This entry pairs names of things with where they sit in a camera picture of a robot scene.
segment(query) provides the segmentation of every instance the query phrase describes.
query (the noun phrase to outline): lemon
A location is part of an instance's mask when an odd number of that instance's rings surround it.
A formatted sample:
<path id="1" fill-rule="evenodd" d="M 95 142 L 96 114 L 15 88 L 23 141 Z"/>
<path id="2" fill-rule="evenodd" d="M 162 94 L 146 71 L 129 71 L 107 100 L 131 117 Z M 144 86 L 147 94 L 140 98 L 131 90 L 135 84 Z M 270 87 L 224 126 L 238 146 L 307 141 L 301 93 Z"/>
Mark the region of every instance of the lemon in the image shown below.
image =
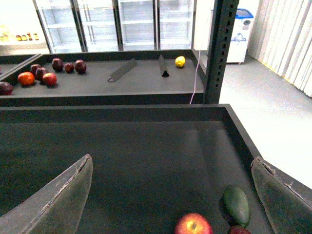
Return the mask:
<path id="1" fill-rule="evenodd" d="M 185 64 L 185 57 L 184 56 L 179 56 L 175 59 L 175 65 L 177 67 L 184 67 Z"/>

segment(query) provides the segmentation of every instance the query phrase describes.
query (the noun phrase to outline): glass door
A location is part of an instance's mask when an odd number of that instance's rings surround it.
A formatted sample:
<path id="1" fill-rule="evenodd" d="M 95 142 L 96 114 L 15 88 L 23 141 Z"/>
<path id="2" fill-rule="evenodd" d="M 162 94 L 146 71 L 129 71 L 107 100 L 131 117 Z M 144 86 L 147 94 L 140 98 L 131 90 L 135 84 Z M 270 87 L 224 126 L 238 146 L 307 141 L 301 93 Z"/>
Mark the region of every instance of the glass door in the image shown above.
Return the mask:
<path id="1" fill-rule="evenodd" d="M 160 48 L 190 49 L 194 0 L 159 0 Z"/>
<path id="2" fill-rule="evenodd" d="M 78 0 L 88 52 L 117 51 L 112 0 Z"/>
<path id="3" fill-rule="evenodd" d="M 154 50 L 153 0 L 118 0 L 124 50 Z"/>
<path id="4" fill-rule="evenodd" d="M 81 52 L 70 0 L 36 0 L 52 53 Z"/>

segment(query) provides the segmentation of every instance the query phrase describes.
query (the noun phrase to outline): avocado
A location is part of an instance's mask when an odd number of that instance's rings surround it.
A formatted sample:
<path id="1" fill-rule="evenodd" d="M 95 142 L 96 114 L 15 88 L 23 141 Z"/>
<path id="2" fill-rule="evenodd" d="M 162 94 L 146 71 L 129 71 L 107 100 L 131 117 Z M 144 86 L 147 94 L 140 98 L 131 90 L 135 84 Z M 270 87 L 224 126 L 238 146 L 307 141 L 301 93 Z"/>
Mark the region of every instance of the avocado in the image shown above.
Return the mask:
<path id="1" fill-rule="evenodd" d="M 247 227 L 250 220 L 248 199 L 244 190 L 237 185 L 229 185 L 223 193 L 225 210 L 237 225 Z"/>

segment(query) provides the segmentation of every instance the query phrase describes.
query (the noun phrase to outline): black shelf surface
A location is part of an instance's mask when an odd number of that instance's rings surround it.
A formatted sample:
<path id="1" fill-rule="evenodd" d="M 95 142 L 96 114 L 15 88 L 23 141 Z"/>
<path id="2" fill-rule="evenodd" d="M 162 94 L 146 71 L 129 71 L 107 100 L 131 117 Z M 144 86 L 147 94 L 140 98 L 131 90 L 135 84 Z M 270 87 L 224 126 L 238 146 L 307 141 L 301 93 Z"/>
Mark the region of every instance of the black shelf surface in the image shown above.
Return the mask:
<path id="1" fill-rule="evenodd" d="M 167 78 L 161 76 L 158 62 L 160 54 L 164 56 L 168 67 L 170 76 Z M 182 69 L 175 66 L 177 55 L 187 58 Z M 64 64 L 83 59 L 87 64 L 87 72 L 83 75 L 76 71 L 72 74 L 65 71 L 56 73 L 58 85 L 55 88 L 40 85 L 39 81 L 26 88 L 13 82 L 13 95 L 0 97 L 1 106 L 186 104 L 190 102 L 194 91 L 197 59 L 191 50 L 42 55 L 33 63 L 54 72 L 51 61 L 56 57 L 61 58 Z M 107 81 L 111 73 L 132 58 L 137 59 L 136 67 L 117 82 Z M 197 73 L 194 103 L 202 102 L 202 74 L 202 71 Z"/>
<path id="2" fill-rule="evenodd" d="M 27 64 L 31 59 L 36 58 L 38 55 L 8 55 L 0 56 L 0 81 L 5 76 L 8 76 L 11 71 Z"/>
<path id="3" fill-rule="evenodd" d="M 169 234 L 189 212 L 227 233 L 218 202 L 229 184 L 248 196 L 249 231 L 273 234 L 251 176 L 261 155 L 229 105 L 2 107 L 0 115 L 0 215 L 90 154 L 78 234 Z"/>

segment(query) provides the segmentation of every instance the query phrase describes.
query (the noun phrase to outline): white wall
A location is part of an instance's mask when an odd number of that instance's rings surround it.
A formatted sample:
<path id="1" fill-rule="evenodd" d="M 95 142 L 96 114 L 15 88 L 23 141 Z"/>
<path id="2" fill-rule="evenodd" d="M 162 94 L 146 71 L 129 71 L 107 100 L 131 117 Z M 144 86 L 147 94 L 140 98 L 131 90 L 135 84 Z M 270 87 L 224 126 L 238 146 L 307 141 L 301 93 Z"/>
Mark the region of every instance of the white wall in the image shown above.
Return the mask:
<path id="1" fill-rule="evenodd" d="M 207 50 L 211 30 L 211 9 L 214 0 L 197 0 L 196 19 L 194 31 L 194 49 Z M 259 0 L 240 0 L 238 8 L 249 10 L 255 17 L 259 6 Z"/>
<path id="2" fill-rule="evenodd" d="M 7 0 L 0 14 L 0 25 L 5 25 L 12 35 L 37 33 L 44 39 L 42 28 L 32 0 Z"/>

